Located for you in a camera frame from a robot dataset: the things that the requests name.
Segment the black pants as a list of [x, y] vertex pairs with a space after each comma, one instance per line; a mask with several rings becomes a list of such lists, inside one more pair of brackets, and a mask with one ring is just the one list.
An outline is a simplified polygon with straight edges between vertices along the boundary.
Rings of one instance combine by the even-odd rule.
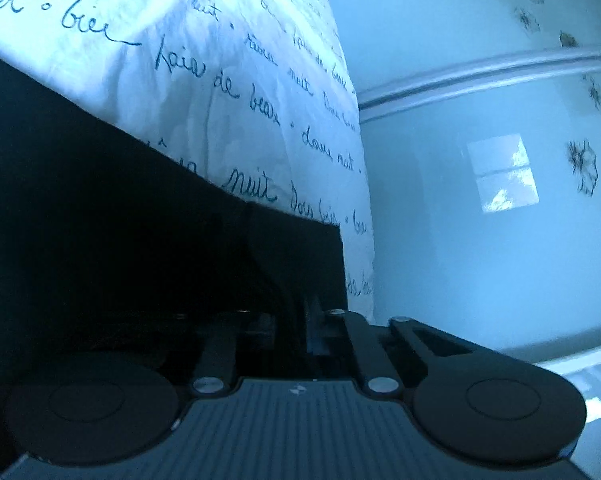
[[346, 304], [337, 229], [227, 194], [0, 60], [0, 474], [152, 448], [207, 320], [276, 321], [255, 375], [312, 379], [305, 302]]

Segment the white bedsheet with blue script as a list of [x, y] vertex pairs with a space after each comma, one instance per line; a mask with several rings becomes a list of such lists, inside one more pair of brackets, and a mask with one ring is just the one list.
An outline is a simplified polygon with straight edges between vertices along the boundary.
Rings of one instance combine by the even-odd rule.
[[227, 192], [334, 224], [374, 314], [369, 179], [329, 0], [0, 0], [0, 58]]

